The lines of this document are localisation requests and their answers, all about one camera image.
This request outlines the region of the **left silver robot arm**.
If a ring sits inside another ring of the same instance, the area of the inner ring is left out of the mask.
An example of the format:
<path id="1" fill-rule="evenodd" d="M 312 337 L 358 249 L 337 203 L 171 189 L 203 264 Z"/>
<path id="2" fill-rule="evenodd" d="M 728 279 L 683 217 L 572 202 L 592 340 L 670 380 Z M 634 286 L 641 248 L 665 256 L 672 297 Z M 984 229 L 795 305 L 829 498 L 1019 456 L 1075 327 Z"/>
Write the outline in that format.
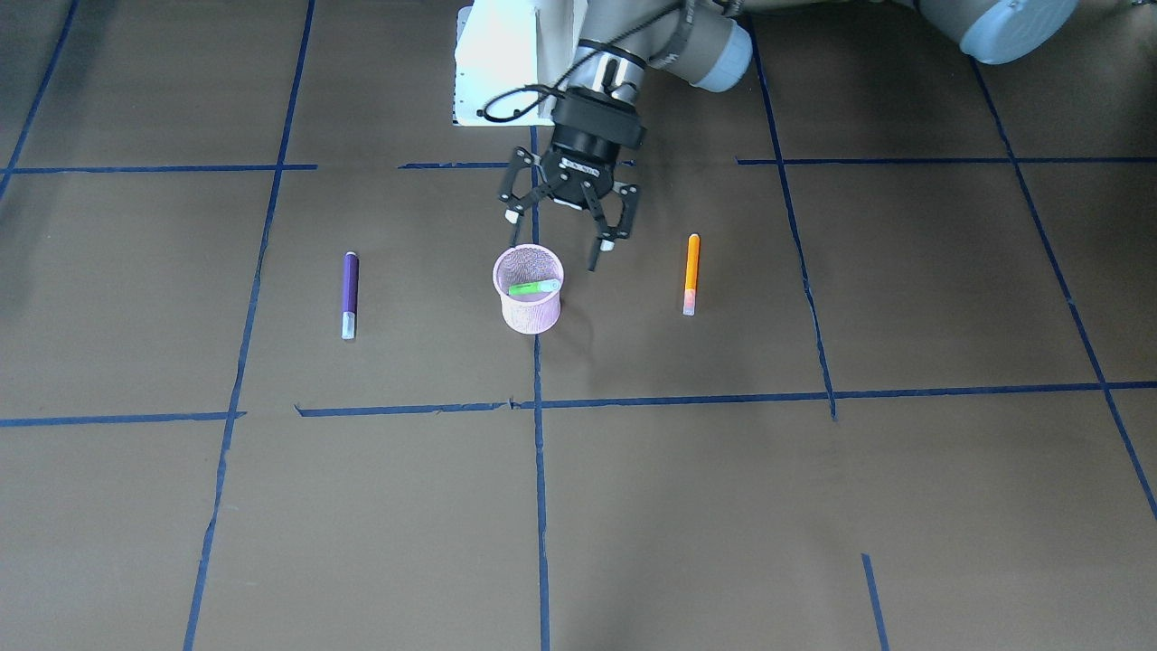
<path id="1" fill-rule="evenodd" d="M 983 65 L 1014 62 L 1040 49 L 1070 20 L 1075 1 L 589 1 L 568 62 L 557 77 L 506 90 L 476 111 L 484 123 L 513 123 L 546 108 L 545 151 L 518 146 L 496 191 L 516 246 L 528 215 L 561 204 L 592 220 L 589 267 L 628 239 L 641 190 L 616 177 L 624 151 L 639 151 L 644 123 L 639 98 L 649 71 L 687 86 L 724 93 L 757 60 L 757 38 L 802 25 L 821 34 L 821 19 L 897 14 L 955 42 Z"/>

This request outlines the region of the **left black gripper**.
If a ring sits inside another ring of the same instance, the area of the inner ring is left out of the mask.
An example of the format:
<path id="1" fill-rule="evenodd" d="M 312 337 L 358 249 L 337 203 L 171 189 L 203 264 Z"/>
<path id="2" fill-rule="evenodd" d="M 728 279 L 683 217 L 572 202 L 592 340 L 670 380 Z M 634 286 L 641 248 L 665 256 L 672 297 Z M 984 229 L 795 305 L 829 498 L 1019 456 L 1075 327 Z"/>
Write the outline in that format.
<path id="1" fill-rule="evenodd" d="M 597 236 L 590 249 L 588 271 L 594 272 L 603 252 L 616 247 L 616 241 L 631 238 L 641 188 L 638 184 L 616 183 L 613 169 L 621 148 L 636 151 L 644 140 L 644 127 L 636 108 L 625 99 L 613 99 L 594 90 L 567 90 L 552 111 L 553 131 L 550 147 L 541 157 L 541 182 L 550 185 L 550 198 L 590 210 Z M 524 147 L 513 149 L 504 164 L 498 199 L 504 205 L 504 220 L 510 223 L 509 247 L 516 247 L 528 210 L 515 182 L 524 170 L 535 170 L 536 156 Z M 588 184 L 588 192 L 583 190 Z M 607 193 L 620 199 L 620 217 L 611 225 L 605 217 L 602 199 Z"/>

